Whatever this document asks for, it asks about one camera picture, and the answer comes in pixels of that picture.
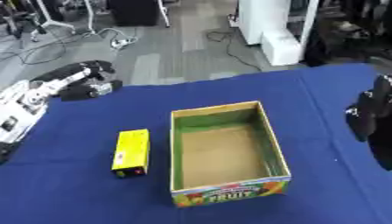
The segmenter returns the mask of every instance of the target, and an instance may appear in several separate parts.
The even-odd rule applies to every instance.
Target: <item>yellow box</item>
[[[122,131],[117,140],[111,170],[119,178],[145,175],[149,154],[150,133],[147,129]]]

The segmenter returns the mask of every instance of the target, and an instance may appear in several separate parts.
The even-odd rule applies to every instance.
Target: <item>power strip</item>
[[[110,46],[113,49],[122,50],[125,46],[128,46],[128,45],[133,44],[133,43],[135,43],[135,41],[132,40],[131,38],[125,38],[125,39],[120,39],[120,40],[114,39],[110,43]]]
[[[239,18],[234,16],[234,15],[230,14],[230,15],[227,16],[228,25],[230,27],[239,27],[240,23],[239,23],[238,20],[239,20]]]

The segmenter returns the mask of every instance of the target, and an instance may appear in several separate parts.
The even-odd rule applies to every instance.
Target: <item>cardboard box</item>
[[[119,178],[147,174],[150,137],[147,129],[120,132],[113,158],[112,172]]]
[[[290,180],[259,101],[171,113],[171,195],[177,206],[282,193]]]

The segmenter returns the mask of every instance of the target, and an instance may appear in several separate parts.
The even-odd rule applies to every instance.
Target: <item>blue tablecloth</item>
[[[53,100],[0,166],[0,223],[391,223],[392,174],[355,141],[343,113],[374,78],[366,65],[322,66]],[[267,111],[292,172],[288,192],[176,208],[169,191],[171,111],[246,101],[261,101]],[[149,174],[115,178],[118,132],[143,128],[151,133]]]

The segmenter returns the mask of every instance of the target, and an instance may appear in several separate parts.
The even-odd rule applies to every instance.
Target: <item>floor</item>
[[[15,81],[32,79],[57,67],[83,60],[113,62],[115,77],[126,85],[173,84],[255,73],[257,70],[252,66],[243,65],[226,54],[227,40],[212,42],[206,38],[210,31],[229,30],[226,16],[233,13],[235,5],[236,0],[180,0],[169,9],[171,28],[165,28],[162,18],[154,27],[116,27],[139,38],[134,45],[121,51],[110,49],[109,40],[113,33],[109,33],[104,38],[93,36],[66,44],[66,53],[52,62],[32,66],[23,65],[18,57],[0,60],[0,89]],[[76,26],[86,26],[83,18],[76,20],[73,22]],[[98,16],[95,27],[111,27],[113,23],[110,20],[109,15]],[[53,28],[51,31],[60,37],[68,35],[64,29]],[[43,46],[54,40],[50,33],[39,37],[39,43],[32,43],[26,33],[24,49]],[[11,37],[0,38],[0,52],[6,52],[0,57],[10,56],[9,52],[20,52],[19,47],[19,43]],[[32,54],[29,61],[49,60],[63,50],[62,45],[45,46]],[[263,71],[292,68],[270,66],[259,47],[245,46],[239,32],[233,39],[230,52]]]

